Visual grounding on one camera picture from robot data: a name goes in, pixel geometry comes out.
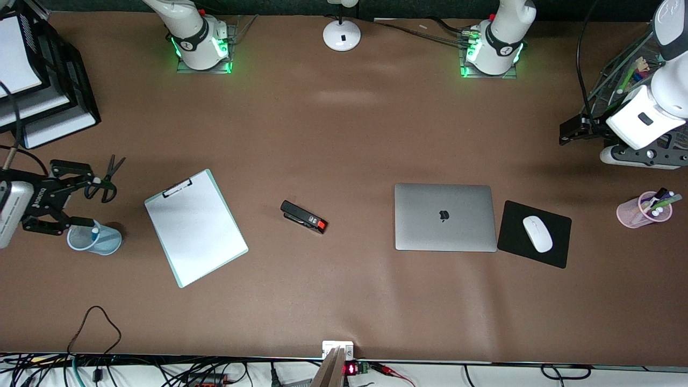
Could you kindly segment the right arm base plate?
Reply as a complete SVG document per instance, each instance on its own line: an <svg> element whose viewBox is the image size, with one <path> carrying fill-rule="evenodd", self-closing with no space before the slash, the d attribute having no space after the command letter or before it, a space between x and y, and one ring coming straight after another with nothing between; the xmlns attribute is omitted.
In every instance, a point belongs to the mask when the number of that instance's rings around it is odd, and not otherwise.
<svg viewBox="0 0 688 387"><path fill-rule="evenodd" d="M207 17L196 34L187 38L170 35L178 57L177 73L230 74L233 71L237 26Z"/></svg>

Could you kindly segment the light green marker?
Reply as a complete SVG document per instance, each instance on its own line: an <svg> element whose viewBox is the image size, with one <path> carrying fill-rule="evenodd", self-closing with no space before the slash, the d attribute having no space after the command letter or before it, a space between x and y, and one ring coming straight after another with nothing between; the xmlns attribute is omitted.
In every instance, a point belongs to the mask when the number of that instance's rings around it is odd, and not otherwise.
<svg viewBox="0 0 688 387"><path fill-rule="evenodd" d="M663 200L656 202L651 207L650 210L651 211L658 211L659 208L670 206L672 203L675 203L679 200L682 200L682 198L683 198L683 196L681 196L680 194L675 194L673 196L669 196L669 198L666 198L666 199L663 199Z"/></svg>

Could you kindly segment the black mouse pad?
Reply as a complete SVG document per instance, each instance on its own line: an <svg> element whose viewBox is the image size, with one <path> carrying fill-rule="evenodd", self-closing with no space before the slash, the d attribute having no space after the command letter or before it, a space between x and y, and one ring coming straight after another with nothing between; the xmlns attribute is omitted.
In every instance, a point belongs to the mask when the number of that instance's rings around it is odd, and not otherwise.
<svg viewBox="0 0 688 387"><path fill-rule="evenodd" d="M543 220L553 240L549 252L538 253L531 244L522 220L537 216ZM564 269L567 264L572 220L568 217L507 200L502 213L497 248L502 252L529 258Z"/></svg>

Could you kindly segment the white computer mouse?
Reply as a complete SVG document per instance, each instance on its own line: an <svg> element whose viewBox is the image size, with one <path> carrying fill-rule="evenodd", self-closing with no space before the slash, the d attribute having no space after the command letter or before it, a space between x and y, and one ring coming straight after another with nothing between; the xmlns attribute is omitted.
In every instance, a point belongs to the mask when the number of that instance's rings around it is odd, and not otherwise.
<svg viewBox="0 0 688 387"><path fill-rule="evenodd" d="M552 236L541 218L528 216L522 220L522 223L536 252L545 253L553 248Z"/></svg>

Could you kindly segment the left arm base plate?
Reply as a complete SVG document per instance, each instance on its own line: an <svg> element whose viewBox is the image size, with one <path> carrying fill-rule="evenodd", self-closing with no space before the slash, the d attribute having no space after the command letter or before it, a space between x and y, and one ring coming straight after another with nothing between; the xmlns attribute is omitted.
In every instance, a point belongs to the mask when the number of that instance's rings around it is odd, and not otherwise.
<svg viewBox="0 0 688 387"><path fill-rule="evenodd" d="M460 74L462 78L503 78L503 79L516 79L517 63L519 60L519 54L521 49L523 49L523 44L519 46L516 51L516 55L513 58L513 63L511 64L508 71L502 74L488 74L484 73L479 69L474 60L477 59L482 47L482 39L480 37L480 32L477 29L477 25L474 25L470 30L464 30L458 37L458 57L460 63Z"/></svg>

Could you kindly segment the aluminium profile post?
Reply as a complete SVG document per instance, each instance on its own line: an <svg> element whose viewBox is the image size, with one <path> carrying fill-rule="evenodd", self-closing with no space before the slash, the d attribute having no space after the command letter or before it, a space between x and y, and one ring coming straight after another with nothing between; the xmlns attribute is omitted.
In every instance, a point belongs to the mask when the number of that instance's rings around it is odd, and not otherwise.
<svg viewBox="0 0 688 387"><path fill-rule="evenodd" d="M346 363L354 359L352 341L323 341L322 364L309 387L342 387Z"/></svg>

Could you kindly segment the black stapler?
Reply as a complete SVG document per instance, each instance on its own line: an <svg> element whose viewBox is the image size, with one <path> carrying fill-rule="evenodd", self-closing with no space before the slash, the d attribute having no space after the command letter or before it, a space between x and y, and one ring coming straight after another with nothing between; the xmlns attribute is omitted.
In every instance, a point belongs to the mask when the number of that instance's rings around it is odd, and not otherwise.
<svg viewBox="0 0 688 387"><path fill-rule="evenodd" d="M283 201L280 207L283 216L292 222L298 223L319 234L324 234L328 223L321 217L309 212L288 200Z"/></svg>

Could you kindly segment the black scissors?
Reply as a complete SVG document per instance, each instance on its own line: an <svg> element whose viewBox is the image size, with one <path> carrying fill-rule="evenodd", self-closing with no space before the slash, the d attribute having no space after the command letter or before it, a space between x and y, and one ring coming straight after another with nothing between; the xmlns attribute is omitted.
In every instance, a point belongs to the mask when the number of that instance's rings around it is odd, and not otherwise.
<svg viewBox="0 0 688 387"><path fill-rule="evenodd" d="M113 199L117 196L117 187L112 183L111 180L127 158L122 157L122 159L120 159L118 162L115 162L115 159L116 155L111 155L105 176L103 178L94 179L93 184L84 189L84 197L86 199L91 200L94 198L96 193L102 191L101 203L106 204L113 201Z"/></svg>

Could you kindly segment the blue mesh pen cup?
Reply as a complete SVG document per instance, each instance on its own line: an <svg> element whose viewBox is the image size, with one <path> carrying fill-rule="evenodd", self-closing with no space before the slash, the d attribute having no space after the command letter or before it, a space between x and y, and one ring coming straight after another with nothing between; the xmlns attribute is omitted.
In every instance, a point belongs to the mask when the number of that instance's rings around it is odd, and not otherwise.
<svg viewBox="0 0 688 387"><path fill-rule="evenodd" d="M91 229L86 226L71 226L67 233L67 244L77 252L91 252L101 256L111 255L122 245L120 231L95 221L95 226L101 228L97 242L91 240Z"/></svg>

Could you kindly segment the black orange power strip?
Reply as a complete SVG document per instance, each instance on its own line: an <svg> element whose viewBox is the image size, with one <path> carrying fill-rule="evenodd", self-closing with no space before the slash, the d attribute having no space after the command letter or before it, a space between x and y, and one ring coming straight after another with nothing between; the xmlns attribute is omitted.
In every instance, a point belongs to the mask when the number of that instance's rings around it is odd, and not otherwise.
<svg viewBox="0 0 688 387"><path fill-rule="evenodd" d="M224 373L191 373L185 379L186 387L225 387L229 383Z"/></svg>

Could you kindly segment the pink mesh pen cup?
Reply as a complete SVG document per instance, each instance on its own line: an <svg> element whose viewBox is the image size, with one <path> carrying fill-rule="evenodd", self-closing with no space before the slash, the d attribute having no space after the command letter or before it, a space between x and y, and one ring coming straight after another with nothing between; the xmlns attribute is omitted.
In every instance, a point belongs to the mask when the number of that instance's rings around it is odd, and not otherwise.
<svg viewBox="0 0 688 387"><path fill-rule="evenodd" d="M656 193L656 191L646 191L637 198L622 203L617 207L617 219L622 225L627 228L639 228L641 226L663 223L669 220L672 216L672 205L659 208L658 211L651 211L646 208L647 201ZM663 199L673 196L673 191L663 196Z"/></svg>

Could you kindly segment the black document tray stack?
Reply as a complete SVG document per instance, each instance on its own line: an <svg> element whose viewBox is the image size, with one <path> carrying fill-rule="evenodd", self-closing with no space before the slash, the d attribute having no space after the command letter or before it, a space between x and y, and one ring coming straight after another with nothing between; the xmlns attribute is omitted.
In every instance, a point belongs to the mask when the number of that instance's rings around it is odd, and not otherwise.
<svg viewBox="0 0 688 387"><path fill-rule="evenodd" d="M0 134L33 149L100 122L78 49L30 0L0 0Z"/></svg>

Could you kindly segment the white round lamp base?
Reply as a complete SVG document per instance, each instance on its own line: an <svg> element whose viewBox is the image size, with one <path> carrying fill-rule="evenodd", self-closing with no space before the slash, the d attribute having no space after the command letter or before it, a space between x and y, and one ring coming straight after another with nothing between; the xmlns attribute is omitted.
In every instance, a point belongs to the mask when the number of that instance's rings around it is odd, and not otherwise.
<svg viewBox="0 0 688 387"><path fill-rule="evenodd" d="M344 17L345 8L355 8L359 0L327 0L338 7L335 20L324 27L322 39L327 47L337 52L351 51L361 41L361 30L353 21Z"/></svg>

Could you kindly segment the silver laptop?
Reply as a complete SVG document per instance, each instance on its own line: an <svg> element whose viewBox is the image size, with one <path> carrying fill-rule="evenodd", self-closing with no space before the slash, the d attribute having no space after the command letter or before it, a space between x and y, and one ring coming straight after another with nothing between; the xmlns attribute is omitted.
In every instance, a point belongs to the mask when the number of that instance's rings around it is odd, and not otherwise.
<svg viewBox="0 0 688 387"><path fill-rule="evenodd" d="M488 185L397 183L394 221L396 250L497 250L492 191Z"/></svg>

